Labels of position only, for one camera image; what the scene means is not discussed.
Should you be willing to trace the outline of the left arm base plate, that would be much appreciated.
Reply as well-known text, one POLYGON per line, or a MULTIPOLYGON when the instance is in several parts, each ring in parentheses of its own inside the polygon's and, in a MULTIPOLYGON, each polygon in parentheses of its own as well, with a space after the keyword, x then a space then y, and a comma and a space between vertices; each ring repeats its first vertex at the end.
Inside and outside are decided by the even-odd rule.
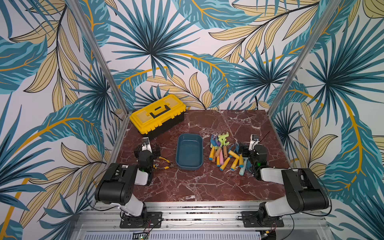
POLYGON ((120 217, 120 229, 160 228, 164 220, 162 212, 146 212, 133 217, 121 211, 120 217))

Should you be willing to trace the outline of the teal fork white handle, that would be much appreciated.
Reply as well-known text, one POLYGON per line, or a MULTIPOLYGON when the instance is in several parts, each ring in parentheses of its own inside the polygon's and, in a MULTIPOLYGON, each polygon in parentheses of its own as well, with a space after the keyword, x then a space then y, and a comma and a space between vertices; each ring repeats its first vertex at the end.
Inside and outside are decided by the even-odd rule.
POLYGON ((245 171, 247 170, 247 165, 248 165, 248 158, 244 158, 243 166, 240 168, 240 171, 239 171, 240 176, 244 176, 245 171))

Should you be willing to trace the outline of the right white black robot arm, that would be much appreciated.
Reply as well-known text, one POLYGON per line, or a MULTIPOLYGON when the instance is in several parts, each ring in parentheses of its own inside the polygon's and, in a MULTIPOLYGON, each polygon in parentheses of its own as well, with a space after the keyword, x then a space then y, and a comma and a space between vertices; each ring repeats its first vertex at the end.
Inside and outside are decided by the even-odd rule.
POLYGON ((258 221, 332 208, 329 194, 310 169, 269 167, 266 162, 267 149, 257 144, 250 147, 240 145, 239 154, 248 159, 247 165, 254 178, 258 181, 282 185, 285 189, 283 197, 259 205, 259 209, 254 214, 258 221))

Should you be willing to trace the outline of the green rake wooden handle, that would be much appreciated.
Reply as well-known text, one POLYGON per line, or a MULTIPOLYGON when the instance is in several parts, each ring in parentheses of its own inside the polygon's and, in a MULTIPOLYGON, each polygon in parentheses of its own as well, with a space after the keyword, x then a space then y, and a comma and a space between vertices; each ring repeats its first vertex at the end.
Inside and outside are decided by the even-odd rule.
POLYGON ((227 141, 228 137, 229 137, 229 132, 226 132, 225 134, 221 134, 221 135, 217 136, 217 141, 219 142, 218 149, 217 149, 217 154, 219 153, 219 149, 221 149, 222 152, 223 152, 223 156, 225 158, 228 157, 227 146, 230 144, 230 142, 227 141))

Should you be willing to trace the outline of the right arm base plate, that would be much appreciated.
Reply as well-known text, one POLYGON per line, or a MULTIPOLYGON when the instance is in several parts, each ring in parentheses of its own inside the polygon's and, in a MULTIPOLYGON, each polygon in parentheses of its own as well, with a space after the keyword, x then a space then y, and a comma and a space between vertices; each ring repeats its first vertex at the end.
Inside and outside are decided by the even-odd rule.
POLYGON ((263 215, 259 211, 243 211, 237 217, 237 220, 242 221, 245 228, 282 228, 284 222, 281 217, 270 217, 263 215))

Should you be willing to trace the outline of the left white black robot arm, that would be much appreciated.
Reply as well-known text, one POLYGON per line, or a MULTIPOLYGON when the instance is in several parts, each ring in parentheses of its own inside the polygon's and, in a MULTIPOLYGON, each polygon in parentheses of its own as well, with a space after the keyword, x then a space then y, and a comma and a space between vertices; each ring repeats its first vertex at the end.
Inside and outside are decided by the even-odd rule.
POLYGON ((111 164, 95 191, 95 200, 120 209, 126 216, 146 218, 146 204, 134 195, 135 186, 149 186, 154 176, 154 160, 161 154, 158 145, 141 144, 135 151, 137 164, 111 164))

